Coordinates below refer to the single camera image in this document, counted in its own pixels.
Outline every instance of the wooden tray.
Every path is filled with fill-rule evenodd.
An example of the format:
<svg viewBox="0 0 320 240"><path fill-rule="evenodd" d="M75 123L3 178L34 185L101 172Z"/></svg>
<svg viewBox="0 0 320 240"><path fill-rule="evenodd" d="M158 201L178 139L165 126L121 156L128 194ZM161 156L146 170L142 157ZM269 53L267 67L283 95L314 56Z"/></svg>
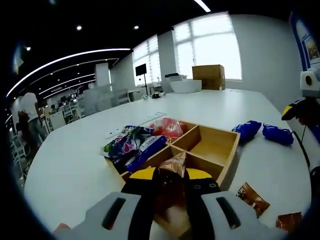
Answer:
<svg viewBox="0 0 320 240"><path fill-rule="evenodd" d="M158 167L163 161L186 150L185 164L187 168L209 173L221 190L228 190L238 166L238 158L235 156L240 134L190 122L181 122L187 125L188 131L172 143L167 142L165 148L151 156L138 170ZM120 174L125 182L130 175L131 173L128 171ZM173 206L166 213L170 216L169 222L159 215L155 215L154 220L171 234L184 239L190 232L186 209Z"/></svg>

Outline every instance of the blue snack bag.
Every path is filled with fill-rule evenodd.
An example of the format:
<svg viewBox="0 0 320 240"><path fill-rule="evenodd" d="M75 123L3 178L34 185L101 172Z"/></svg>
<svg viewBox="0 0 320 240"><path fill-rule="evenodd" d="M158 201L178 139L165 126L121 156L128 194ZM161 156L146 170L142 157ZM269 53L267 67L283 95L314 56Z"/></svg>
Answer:
<svg viewBox="0 0 320 240"><path fill-rule="evenodd" d="M130 172L134 173L144 162L148 160L153 154L160 151L166 146L167 139L165 136L150 136L139 147L136 156L132 157L124 167Z"/></svg>
<svg viewBox="0 0 320 240"><path fill-rule="evenodd" d="M232 129L232 132L240 133L240 143L251 140L259 131L261 122L247 121L244 124L239 124Z"/></svg>
<svg viewBox="0 0 320 240"><path fill-rule="evenodd" d="M277 126L264 124L262 134L266 139L282 145L291 145L294 143L292 132L290 132L289 129L282 129Z"/></svg>

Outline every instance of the white wall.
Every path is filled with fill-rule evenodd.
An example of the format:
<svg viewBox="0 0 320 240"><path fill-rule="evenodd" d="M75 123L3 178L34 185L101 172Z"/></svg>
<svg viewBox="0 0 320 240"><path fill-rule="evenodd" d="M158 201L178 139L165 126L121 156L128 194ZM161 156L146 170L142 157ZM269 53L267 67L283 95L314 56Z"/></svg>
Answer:
<svg viewBox="0 0 320 240"><path fill-rule="evenodd" d="M95 65L95 82L98 87L110 83L109 64L107 62Z"/></svg>
<svg viewBox="0 0 320 240"><path fill-rule="evenodd" d="M132 53L110 69L111 83L128 90L136 89Z"/></svg>
<svg viewBox="0 0 320 240"><path fill-rule="evenodd" d="M301 58L289 23L265 16L232 15L242 65L242 82L227 81L226 87L263 93L280 113L300 91ZM288 122L302 137L303 126ZM320 146L307 128L303 145L311 163L320 159Z"/></svg>
<svg viewBox="0 0 320 240"><path fill-rule="evenodd" d="M161 79L165 80L166 74L177 73L174 31L167 31L158 36L159 60Z"/></svg>

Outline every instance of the window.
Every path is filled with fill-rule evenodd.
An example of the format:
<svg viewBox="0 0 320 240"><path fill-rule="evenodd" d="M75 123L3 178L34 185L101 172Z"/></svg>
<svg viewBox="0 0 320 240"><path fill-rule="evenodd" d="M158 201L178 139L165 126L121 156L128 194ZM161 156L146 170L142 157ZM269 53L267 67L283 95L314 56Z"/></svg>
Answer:
<svg viewBox="0 0 320 240"><path fill-rule="evenodd" d="M133 49L132 60L136 86L144 85L145 81L147 84L161 81L158 37L156 35ZM146 64L145 79L143 75L136 76L136 67L142 64Z"/></svg>
<svg viewBox="0 0 320 240"><path fill-rule="evenodd" d="M192 66L224 66L225 78L242 80L238 42L227 13L210 14L174 27L179 74L193 77Z"/></svg>

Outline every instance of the white shirt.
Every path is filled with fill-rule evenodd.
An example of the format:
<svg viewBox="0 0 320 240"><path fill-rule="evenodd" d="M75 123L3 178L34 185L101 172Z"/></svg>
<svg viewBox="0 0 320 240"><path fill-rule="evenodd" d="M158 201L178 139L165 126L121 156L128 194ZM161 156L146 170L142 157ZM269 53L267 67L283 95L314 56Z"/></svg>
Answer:
<svg viewBox="0 0 320 240"><path fill-rule="evenodd" d="M38 100L36 98L36 95L31 92L27 92L21 100L20 110L28 114L28 122L38 117L38 113L35 106L35 103L37 102Z"/></svg>

